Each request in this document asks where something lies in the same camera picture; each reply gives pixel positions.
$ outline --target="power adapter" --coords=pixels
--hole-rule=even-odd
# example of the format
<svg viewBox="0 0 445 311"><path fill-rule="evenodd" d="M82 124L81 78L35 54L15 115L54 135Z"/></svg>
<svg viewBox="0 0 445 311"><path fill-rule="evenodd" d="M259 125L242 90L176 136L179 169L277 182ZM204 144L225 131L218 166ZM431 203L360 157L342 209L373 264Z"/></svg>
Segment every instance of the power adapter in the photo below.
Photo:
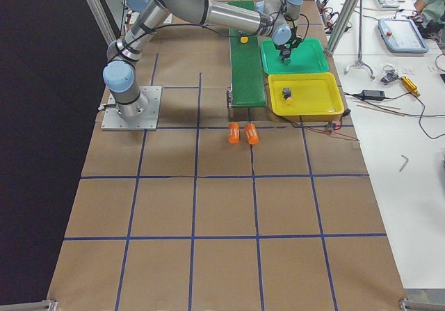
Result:
<svg viewBox="0 0 445 311"><path fill-rule="evenodd" d="M385 92L382 90L363 90L358 94L354 94L354 96L362 100L383 101L386 99Z"/></svg>

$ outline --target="white table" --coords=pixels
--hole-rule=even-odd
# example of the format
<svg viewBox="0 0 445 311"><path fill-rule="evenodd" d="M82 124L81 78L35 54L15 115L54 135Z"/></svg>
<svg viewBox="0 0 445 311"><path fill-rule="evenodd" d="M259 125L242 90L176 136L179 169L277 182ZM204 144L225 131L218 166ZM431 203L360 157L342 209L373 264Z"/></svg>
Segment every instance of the white table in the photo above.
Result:
<svg viewBox="0 0 445 311"><path fill-rule="evenodd" d="M328 6L339 10L344 0L331 0ZM375 8L373 0L364 0L365 8ZM414 8L407 0L401 8ZM394 12L365 10L365 15L392 17ZM357 58L358 14L353 13L353 30L345 33L334 53L342 88L348 93L362 89L383 90L387 97L406 93L400 82L383 86L383 66L393 65L418 86L426 114L445 114L445 83L435 67L440 49L428 41L430 51L423 55L393 54L385 46L377 20L363 18L363 61L377 77L352 68L343 71ZM445 67L445 56L439 59ZM429 139L419 127L418 118L400 117L360 106L347 99L351 116L402 283L406 289L445 288L445 136ZM384 102L406 113L419 114L421 105L413 97ZM422 125L433 136L445 132L445 118L423 119ZM405 159L409 162L399 172Z"/></svg>

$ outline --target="metal pole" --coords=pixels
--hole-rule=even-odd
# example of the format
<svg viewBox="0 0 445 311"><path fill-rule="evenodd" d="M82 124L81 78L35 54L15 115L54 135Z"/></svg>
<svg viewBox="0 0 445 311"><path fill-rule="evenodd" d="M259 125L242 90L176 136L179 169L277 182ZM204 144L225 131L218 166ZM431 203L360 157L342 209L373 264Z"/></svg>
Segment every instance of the metal pole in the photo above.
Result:
<svg viewBox="0 0 445 311"><path fill-rule="evenodd" d="M111 28L110 23L108 22L108 18L106 17L104 8L100 0L86 0L88 5L90 6L91 12L96 19L97 25L104 36L106 44L110 45L112 41L116 39L114 36L114 32Z"/></svg>
<svg viewBox="0 0 445 311"><path fill-rule="evenodd" d="M327 43L326 54L332 56L334 50L340 42L340 39L348 25L349 18L352 15L358 0L346 0L341 9L340 16L335 24L334 30L331 33L329 42Z"/></svg>
<svg viewBox="0 0 445 311"><path fill-rule="evenodd" d="M362 17L363 17L363 0L360 0L360 16L359 16L359 54L358 60L362 60Z"/></svg>

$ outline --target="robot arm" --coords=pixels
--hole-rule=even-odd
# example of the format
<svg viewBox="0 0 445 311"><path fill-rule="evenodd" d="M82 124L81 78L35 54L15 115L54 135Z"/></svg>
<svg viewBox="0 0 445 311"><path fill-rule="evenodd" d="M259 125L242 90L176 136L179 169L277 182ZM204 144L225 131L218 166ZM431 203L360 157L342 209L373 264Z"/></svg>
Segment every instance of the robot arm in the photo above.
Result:
<svg viewBox="0 0 445 311"><path fill-rule="evenodd" d="M132 29L108 48L104 80L116 100L118 113L123 118L143 113L147 102L139 92L134 65L142 56L143 46L170 13L193 24L216 24L270 36L286 60L291 49L301 42L296 36L301 4L302 0L265 0L256 4L255 12L212 0L149 0Z"/></svg>

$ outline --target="yellow tray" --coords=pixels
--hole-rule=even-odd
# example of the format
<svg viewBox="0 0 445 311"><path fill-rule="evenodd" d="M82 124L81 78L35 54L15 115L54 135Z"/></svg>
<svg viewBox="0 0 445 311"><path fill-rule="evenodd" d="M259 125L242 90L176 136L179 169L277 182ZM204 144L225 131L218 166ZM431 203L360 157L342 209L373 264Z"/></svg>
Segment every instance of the yellow tray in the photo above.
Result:
<svg viewBox="0 0 445 311"><path fill-rule="evenodd" d="M268 76L272 110L280 116L321 116L333 119L344 112L334 75L271 74ZM293 102L287 104L283 88L290 88Z"/></svg>

